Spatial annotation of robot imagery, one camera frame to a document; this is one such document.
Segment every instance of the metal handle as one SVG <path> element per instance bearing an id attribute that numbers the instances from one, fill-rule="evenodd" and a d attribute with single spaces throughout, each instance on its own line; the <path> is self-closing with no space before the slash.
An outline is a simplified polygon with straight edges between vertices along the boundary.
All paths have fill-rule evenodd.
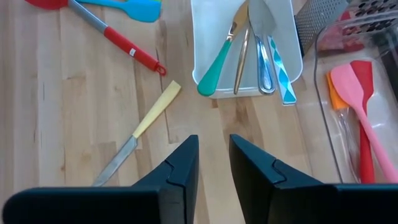
<path id="1" fill-rule="evenodd" d="M 238 60 L 238 68 L 236 69 L 236 78 L 235 78 L 235 85 L 234 85 L 234 94 L 238 94 L 239 85 L 241 84 L 242 73 L 244 62 L 246 61 L 246 54 L 248 52 L 248 45 L 249 45 L 249 38 L 250 38 L 250 26 L 246 29 L 244 34 L 244 39 L 241 47 L 241 53 L 239 54 Z"/>
<path id="2" fill-rule="evenodd" d="M 270 58 L 267 55 L 266 47 L 260 37 L 255 35 L 257 47 L 257 75 L 259 91 L 262 94 L 273 94 L 275 84 L 272 80 Z"/>

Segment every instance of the teal handle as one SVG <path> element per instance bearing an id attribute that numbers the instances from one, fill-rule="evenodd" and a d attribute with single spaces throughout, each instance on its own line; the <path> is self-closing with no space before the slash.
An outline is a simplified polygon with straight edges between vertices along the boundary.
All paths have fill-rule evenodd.
<path id="1" fill-rule="evenodd" d="M 223 64 L 228 54 L 228 50 L 231 47 L 230 41 L 226 40 L 217 58 L 211 64 L 209 70 L 207 70 L 205 76 L 200 80 L 198 84 L 198 92 L 203 96 L 211 96 L 215 91 L 220 78 L 221 70 L 223 69 Z"/>
<path id="2" fill-rule="evenodd" d="M 108 0 L 78 0 L 78 2 L 88 3 L 88 4 L 97 4 L 100 6 L 106 7 L 115 7 L 118 9 L 122 9 L 125 2 L 118 2 L 118 1 L 108 1 Z"/>

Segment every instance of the glass baking dish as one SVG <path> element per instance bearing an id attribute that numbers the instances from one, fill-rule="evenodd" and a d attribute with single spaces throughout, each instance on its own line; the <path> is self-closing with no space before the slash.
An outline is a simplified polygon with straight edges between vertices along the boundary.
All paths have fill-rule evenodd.
<path id="1" fill-rule="evenodd" d="M 371 62 L 374 93 L 368 119 L 398 169 L 398 12 L 336 22 L 324 28 L 305 55 L 303 82 L 296 83 L 297 111 L 313 176 L 323 182 L 361 182 L 359 120 L 354 111 L 335 111 L 326 74 L 353 60 Z M 339 113 L 344 113 L 346 128 Z M 373 155 L 376 182 L 386 182 Z"/>

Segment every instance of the silicone spatula head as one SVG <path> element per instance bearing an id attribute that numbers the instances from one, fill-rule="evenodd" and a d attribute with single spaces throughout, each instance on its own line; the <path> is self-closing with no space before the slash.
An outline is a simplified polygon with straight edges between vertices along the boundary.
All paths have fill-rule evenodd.
<path id="1" fill-rule="evenodd" d="M 349 108 L 349 105 L 344 102 L 343 99 L 337 94 L 335 87 L 333 86 L 333 83 L 331 82 L 330 78 L 330 72 L 326 74 L 326 79 L 328 80 L 328 86 L 329 86 L 329 95 L 330 95 L 330 100 L 331 100 L 331 105 L 334 110 L 341 110 L 344 108 Z"/>
<path id="2" fill-rule="evenodd" d="M 363 89 L 350 64 L 339 65 L 331 70 L 331 81 L 337 94 L 355 111 L 362 109 Z"/>
<path id="3" fill-rule="evenodd" d="M 366 104 L 368 103 L 368 99 L 372 97 L 374 92 L 372 62 L 364 60 L 354 60 L 350 64 L 354 70 L 356 78 L 362 86 L 363 108 L 365 109 Z"/>
<path id="4" fill-rule="evenodd" d="M 68 6 L 68 0 L 25 0 L 42 9 L 56 10 Z"/>

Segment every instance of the wooden countertop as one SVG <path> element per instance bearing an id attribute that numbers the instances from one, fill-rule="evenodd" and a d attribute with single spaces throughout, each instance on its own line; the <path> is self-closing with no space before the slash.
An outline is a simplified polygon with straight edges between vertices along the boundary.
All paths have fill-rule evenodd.
<path id="1" fill-rule="evenodd" d="M 296 12 L 303 2 L 294 0 Z M 91 185 L 172 80 L 182 91 L 108 185 L 132 185 L 197 134 L 196 222 L 244 223 L 229 167 L 229 134 L 307 174 L 322 177 L 319 167 L 329 170 L 314 151 L 322 144 L 310 141 L 316 131 L 307 132 L 314 117 L 300 114 L 299 106 L 282 106 L 278 94 L 210 100 L 197 93 L 189 0 L 167 0 L 153 24 L 87 8 L 158 56 L 169 73 L 160 78 L 133 62 L 67 8 L 0 1 L 0 204 L 29 187 Z M 298 99 L 310 103 L 315 96 L 308 86 L 302 78 L 294 87 Z"/>

